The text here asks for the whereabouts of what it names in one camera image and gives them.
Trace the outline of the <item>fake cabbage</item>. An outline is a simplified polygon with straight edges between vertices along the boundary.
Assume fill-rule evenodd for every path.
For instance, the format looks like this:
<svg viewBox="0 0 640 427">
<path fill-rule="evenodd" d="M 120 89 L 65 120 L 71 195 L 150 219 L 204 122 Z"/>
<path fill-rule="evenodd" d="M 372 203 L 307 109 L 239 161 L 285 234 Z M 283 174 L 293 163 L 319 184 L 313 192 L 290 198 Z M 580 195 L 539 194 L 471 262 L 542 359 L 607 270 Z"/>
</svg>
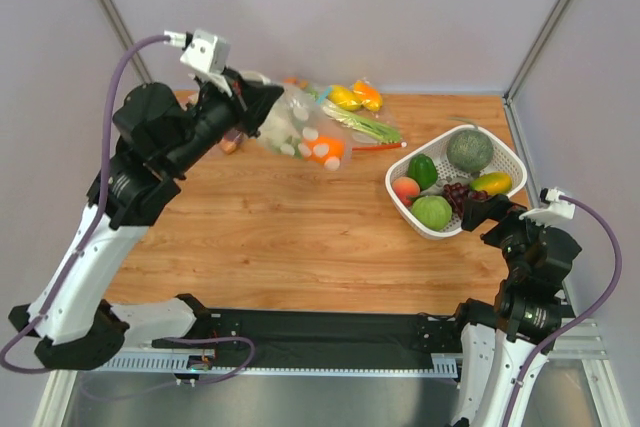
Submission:
<svg viewBox="0 0 640 427">
<path fill-rule="evenodd" d="M 276 105 L 261 126 L 258 143 L 276 154 L 302 159 L 299 145 L 309 118 L 306 107 Z"/>
</svg>

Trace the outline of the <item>clear white-zip bag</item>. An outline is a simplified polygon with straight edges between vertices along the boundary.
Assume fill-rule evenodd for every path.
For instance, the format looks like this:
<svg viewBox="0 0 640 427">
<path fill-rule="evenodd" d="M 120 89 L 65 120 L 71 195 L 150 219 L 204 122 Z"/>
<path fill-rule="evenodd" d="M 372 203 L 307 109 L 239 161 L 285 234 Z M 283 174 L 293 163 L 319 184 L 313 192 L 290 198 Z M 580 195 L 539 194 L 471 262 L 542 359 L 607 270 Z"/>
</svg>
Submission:
<svg viewBox="0 0 640 427">
<path fill-rule="evenodd" d="M 285 102 L 285 89 L 284 89 L 284 94 L 277 101 L 274 107 L 276 105 L 281 105 L 281 104 L 288 106 Z M 307 122 L 307 126 L 304 127 L 302 130 L 302 141 L 304 139 L 315 140 L 320 135 L 327 136 L 327 137 L 334 137 L 345 142 L 346 151 L 341 161 L 336 161 L 336 162 L 328 161 L 324 165 L 321 165 L 307 158 L 307 153 L 304 152 L 305 147 L 302 146 L 302 142 L 301 142 L 299 145 L 299 151 L 303 155 L 303 158 L 302 159 L 296 158 L 296 159 L 318 164 L 328 171 L 334 172 L 339 170 L 340 168 L 345 166 L 345 164 L 351 157 L 351 152 L 352 152 L 351 140 L 348 138 L 347 134 L 340 128 L 340 126 L 335 121 L 330 119 L 323 112 L 321 106 L 315 103 L 312 103 L 309 107 L 306 107 L 306 108 L 310 112 L 310 118 Z"/>
</svg>

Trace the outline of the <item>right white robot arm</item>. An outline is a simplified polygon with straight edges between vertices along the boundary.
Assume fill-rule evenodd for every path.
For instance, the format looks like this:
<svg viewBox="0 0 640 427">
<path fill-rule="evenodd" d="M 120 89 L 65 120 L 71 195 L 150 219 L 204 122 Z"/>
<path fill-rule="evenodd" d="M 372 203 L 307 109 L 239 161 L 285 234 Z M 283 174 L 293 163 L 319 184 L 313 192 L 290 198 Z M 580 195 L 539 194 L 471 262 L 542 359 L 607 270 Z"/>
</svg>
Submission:
<svg viewBox="0 0 640 427">
<path fill-rule="evenodd" d="M 543 342 L 562 325 L 559 293 L 581 251 L 562 221 L 575 207 L 563 191 L 541 192 L 527 209 L 499 194 L 464 203 L 461 227 L 495 226 L 482 241 L 500 250 L 507 266 L 493 304 L 469 299 L 455 313 L 463 362 L 454 426 L 519 426 L 551 345 Z"/>
</svg>

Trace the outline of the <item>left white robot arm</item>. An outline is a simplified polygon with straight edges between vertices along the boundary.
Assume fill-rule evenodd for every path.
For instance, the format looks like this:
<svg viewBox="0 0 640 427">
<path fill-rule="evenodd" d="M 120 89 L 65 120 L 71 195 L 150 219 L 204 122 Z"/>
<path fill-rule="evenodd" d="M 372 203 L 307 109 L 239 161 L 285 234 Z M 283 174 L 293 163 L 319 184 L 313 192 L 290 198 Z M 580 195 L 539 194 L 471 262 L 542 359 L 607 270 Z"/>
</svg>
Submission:
<svg viewBox="0 0 640 427">
<path fill-rule="evenodd" d="M 198 78 L 197 101 L 188 107 L 167 85 L 143 84 L 107 117 L 120 137 L 87 193 L 76 238 L 41 296 L 9 314 L 20 338 L 38 338 L 38 372 L 93 370 L 126 346 L 205 337 L 208 310 L 190 294 L 140 305 L 111 304 L 103 296 L 180 193 L 187 171 L 232 129 L 259 136 L 284 93 L 230 68 L 221 79 L 225 87 Z"/>
</svg>

